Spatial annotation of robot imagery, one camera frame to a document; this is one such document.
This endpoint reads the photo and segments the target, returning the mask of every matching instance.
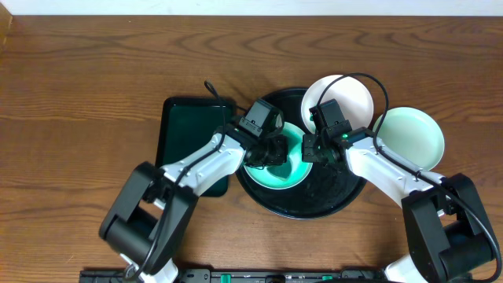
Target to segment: black cable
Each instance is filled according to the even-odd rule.
[[[369,74],[365,74],[365,73],[361,73],[361,72],[355,72],[355,73],[350,73],[350,74],[347,74],[347,75],[342,75],[339,78],[334,79],[323,90],[323,92],[321,93],[320,99],[318,100],[318,103],[316,104],[316,107],[319,108],[320,103],[321,103],[321,99],[323,98],[323,96],[325,96],[325,93],[327,92],[327,90],[329,90],[329,88],[334,83],[339,82],[341,79],[344,79],[344,78],[347,78],[347,77],[354,77],[354,76],[363,76],[363,77],[366,77],[368,79],[371,79],[373,82],[375,82],[377,85],[379,85],[380,89],[383,91],[383,94],[384,94],[385,105],[384,105],[383,116],[380,119],[379,123],[377,124],[377,129],[376,129],[376,132],[374,133],[374,136],[373,136],[373,145],[374,145],[374,148],[376,148],[376,151],[379,154],[382,154],[384,156],[384,158],[386,158],[387,160],[389,160],[390,162],[392,162],[394,165],[400,167],[401,169],[403,169],[406,172],[409,172],[410,174],[412,174],[416,178],[419,178],[420,180],[422,180],[422,181],[424,181],[424,182],[432,185],[434,188],[439,189],[446,196],[448,196],[454,203],[456,203],[461,208],[463,208],[464,211],[466,211],[466,213],[468,213],[471,217],[473,217],[473,219],[477,222],[477,224],[479,225],[480,229],[483,231],[484,235],[486,236],[487,240],[489,241],[490,247],[491,247],[491,249],[492,249],[492,251],[494,253],[494,258],[496,259],[496,270],[494,271],[494,274],[491,277],[487,278],[487,279],[471,280],[471,282],[494,282],[494,281],[496,281],[499,278],[500,274],[501,274],[501,252],[500,252],[500,250],[499,250],[499,248],[498,248],[498,246],[496,244],[495,239],[490,234],[489,230],[484,225],[484,223],[482,223],[482,221],[480,220],[480,218],[475,214],[475,212],[473,211],[473,209],[468,204],[466,204],[462,199],[460,199],[459,197],[457,197],[453,193],[451,193],[448,189],[442,187],[438,183],[433,182],[432,180],[430,180],[428,178],[425,178],[424,176],[421,175],[420,171],[414,171],[414,170],[408,168],[407,166],[405,166],[404,164],[401,164],[397,160],[394,160],[391,156],[389,156],[388,154],[386,154],[385,151],[383,151],[383,149],[382,149],[381,146],[378,146],[378,144],[377,144],[377,135],[379,134],[379,130],[380,130],[381,126],[383,125],[384,118],[386,118],[386,114],[387,114],[387,111],[389,109],[389,99],[388,99],[386,88],[384,87],[384,85],[378,79],[374,78],[373,76],[371,76]]]
[[[192,167],[194,167],[196,164],[198,164],[202,160],[205,160],[211,154],[216,153],[217,151],[219,151],[220,147],[222,147],[224,138],[226,136],[226,133],[225,133],[226,111],[225,111],[225,109],[223,107],[223,100],[220,97],[220,95],[218,95],[218,92],[215,89],[215,87],[209,81],[207,81],[207,80],[204,81],[204,86],[206,87],[206,89],[211,94],[213,94],[216,97],[216,99],[218,100],[218,103],[220,104],[220,109],[222,110],[222,121],[223,121],[223,125],[222,125],[222,137],[220,138],[220,142],[218,143],[217,146],[215,146],[212,150],[210,150],[209,152],[205,153],[203,156],[200,156],[199,158],[197,158],[196,160],[194,160],[193,162],[191,162],[189,165],[185,166],[182,169],[182,171],[180,172],[180,175],[174,181],[174,185],[173,185],[174,188],[176,188],[178,186],[178,184],[180,183],[180,181],[183,179],[183,177],[185,177],[185,175],[190,171],[190,169],[192,169]],[[157,244],[159,242],[160,235],[161,235],[161,233],[163,231],[163,228],[164,228],[164,223],[166,222],[166,217],[167,217],[166,208],[168,207],[168,203],[169,203],[169,205],[171,205],[171,201],[172,200],[173,200],[173,193],[169,193],[168,198],[166,199],[166,202],[164,204],[163,214],[160,216],[159,225],[157,227],[156,234],[154,235],[154,238],[152,239],[152,245],[150,246],[150,249],[147,252],[147,256],[145,257],[145,260],[136,269],[136,271],[134,272],[133,275],[131,275],[131,276],[128,277],[127,276],[127,272],[124,272],[124,278],[123,278],[124,281],[136,281],[140,277],[141,272],[143,272],[143,270],[147,266],[147,262],[150,260],[150,258],[152,257],[154,251],[157,248]]]

